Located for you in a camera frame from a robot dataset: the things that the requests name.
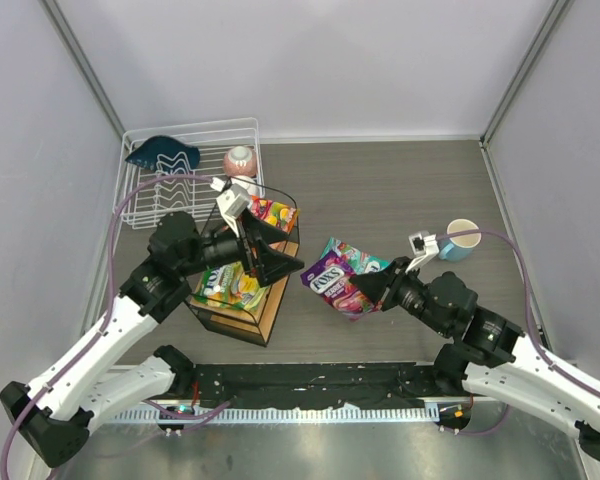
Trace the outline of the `orange Fox's fruits candy bag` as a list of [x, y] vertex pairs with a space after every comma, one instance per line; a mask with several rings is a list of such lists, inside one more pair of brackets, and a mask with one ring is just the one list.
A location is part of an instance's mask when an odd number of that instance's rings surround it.
[[250, 211], [256, 218], [285, 233], [292, 231], [298, 217], [297, 208], [256, 196], [252, 196], [251, 200]]

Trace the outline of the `teal Fox's candy bag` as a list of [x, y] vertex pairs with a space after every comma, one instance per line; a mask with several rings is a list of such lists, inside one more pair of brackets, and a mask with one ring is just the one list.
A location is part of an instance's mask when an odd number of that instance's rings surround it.
[[324, 257], [330, 252], [335, 252], [341, 257], [353, 269], [355, 274], [378, 272], [389, 265], [388, 261], [365, 253], [334, 237], [327, 241], [321, 256]]

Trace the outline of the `green Fox's candy bag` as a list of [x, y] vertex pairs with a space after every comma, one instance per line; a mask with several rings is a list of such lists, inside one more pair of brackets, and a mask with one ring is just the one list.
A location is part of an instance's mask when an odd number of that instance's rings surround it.
[[193, 298], [216, 308], [252, 312], [268, 291], [256, 278], [247, 275], [240, 262], [207, 270], [200, 278]]

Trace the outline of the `purple Fox's berries candy bag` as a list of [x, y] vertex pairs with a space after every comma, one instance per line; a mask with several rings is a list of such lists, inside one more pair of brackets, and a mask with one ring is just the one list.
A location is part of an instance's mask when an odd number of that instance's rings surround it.
[[374, 313], [377, 307], [352, 282], [353, 268], [329, 252], [301, 274], [302, 284], [351, 321]]

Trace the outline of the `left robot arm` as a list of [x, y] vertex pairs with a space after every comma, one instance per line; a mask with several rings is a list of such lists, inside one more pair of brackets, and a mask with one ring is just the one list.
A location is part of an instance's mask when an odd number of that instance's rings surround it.
[[234, 228], [205, 234], [185, 212], [164, 216], [149, 239], [148, 257], [120, 288], [109, 290], [99, 321], [44, 373], [2, 389], [0, 402], [12, 423], [7, 438], [22, 436], [54, 469], [71, 460], [109, 417], [158, 395], [185, 395], [195, 368], [171, 345], [109, 381], [102, 377], [187, 300], [189, 277], [241, 262], [265, 287], [301, 270], [303, 261], [276, 247], [288, 238], [250, 211], [238, 215]]

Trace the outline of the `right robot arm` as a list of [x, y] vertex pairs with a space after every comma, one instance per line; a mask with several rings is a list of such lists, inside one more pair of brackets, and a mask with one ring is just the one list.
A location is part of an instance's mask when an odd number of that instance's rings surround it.
[[441, 389], [491, 397], [576, 439], [600, 462], [600, 380], [478, 303], [452, 272], [423, 283], [405, 257], [351, 282], [382, 310], [401, 307], [447, 339], [434, 368]]

